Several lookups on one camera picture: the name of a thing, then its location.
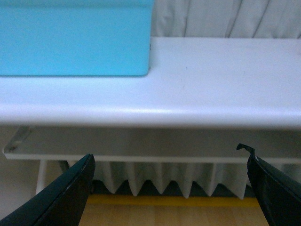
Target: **white shelf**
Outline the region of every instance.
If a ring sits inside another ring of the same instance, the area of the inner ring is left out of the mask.
[[[22,128],[4,149],[8,159],[243,163],[255,148],[269,163],[301,164],[301,132],[272,130]]]
[[[152,38],[144,77],[0,77],[0,124],[301,129],[301,40]]]

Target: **white countertop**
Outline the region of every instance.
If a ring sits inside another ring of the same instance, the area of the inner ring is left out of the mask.
[[[143,77],[0,77],[0,124],[301,129],[301,40],[152,38]]]

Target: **shelf underside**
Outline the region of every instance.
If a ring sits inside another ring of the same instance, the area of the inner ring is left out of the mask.
[[[4,148],[9,159],[246,163],[255,148],[270,163],[301,163],[301,133],[280,130],[23,127]]]

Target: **curtain fold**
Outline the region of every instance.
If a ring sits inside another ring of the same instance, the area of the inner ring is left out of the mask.
[[[152,36],[300,38],[299,0],[156,0]]]

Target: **light blue container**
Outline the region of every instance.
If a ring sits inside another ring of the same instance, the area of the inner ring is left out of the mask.
[[[153,0],[0,0],[0,75],[145,75]]]

